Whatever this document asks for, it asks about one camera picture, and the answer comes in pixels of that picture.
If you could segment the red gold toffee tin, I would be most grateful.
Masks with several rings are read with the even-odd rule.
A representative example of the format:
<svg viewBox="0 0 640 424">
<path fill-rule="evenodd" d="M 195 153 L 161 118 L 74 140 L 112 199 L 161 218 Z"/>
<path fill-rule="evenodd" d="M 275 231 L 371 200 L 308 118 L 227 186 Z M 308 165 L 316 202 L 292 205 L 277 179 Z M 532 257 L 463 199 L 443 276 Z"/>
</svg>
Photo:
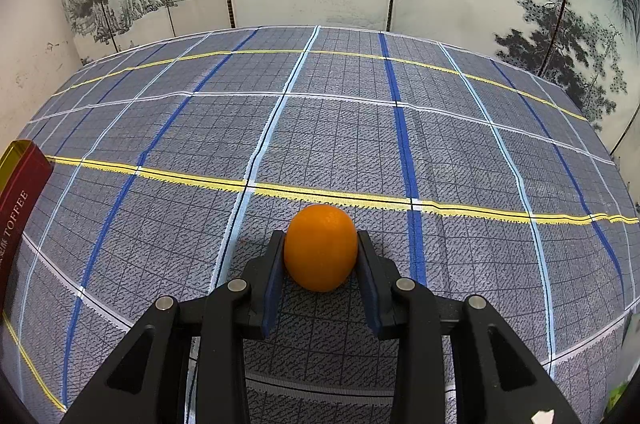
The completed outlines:
<svg viewBox="0 0 640 424">
<path fill-rule="evenodd" d="M 18 243 L 52 171 L 52 163 L 29 139 L 14 140 L 1 156 L 1 306 Z"/>
</svg>

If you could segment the green plastic bag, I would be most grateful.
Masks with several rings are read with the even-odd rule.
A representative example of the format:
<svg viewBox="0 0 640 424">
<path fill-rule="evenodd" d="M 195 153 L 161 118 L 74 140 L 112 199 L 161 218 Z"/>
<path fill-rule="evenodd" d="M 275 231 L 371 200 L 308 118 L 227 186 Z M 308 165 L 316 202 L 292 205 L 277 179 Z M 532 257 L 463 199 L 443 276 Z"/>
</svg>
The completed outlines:
<svg viewBox="0 0 640 424">
<path fill-rule="evenodd" d="M 606 400 L 606 405 L 603 412 L 604 416 L 609 415 L 613 411 L 613 408 L 617 404 L 617 401 L 620 400 L 621 396 L 623 396 L 623 393 L 626 390 L 628 385 L 629 385 L 628 381 L 623 381 L 610 391 L 610 393 L 608 394 L 608 400 Z"/>
</svg>

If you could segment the smooth orange kumquat fruit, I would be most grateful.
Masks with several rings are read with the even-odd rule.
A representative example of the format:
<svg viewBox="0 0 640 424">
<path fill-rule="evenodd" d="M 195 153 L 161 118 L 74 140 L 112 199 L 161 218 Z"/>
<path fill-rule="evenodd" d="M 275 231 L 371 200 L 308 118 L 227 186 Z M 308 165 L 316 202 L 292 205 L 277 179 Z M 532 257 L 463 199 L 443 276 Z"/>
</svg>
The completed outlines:
<svg viewBox="0 0 640 424">
<path fill-rule="evenodd" d="M 352 218 L 337 207 L 307 206 L 293 217 L 286 230 L 286 270 L 308 291 L 334 291 L 352 272 L 357 255 L 356 227 Z"/>
</svg>

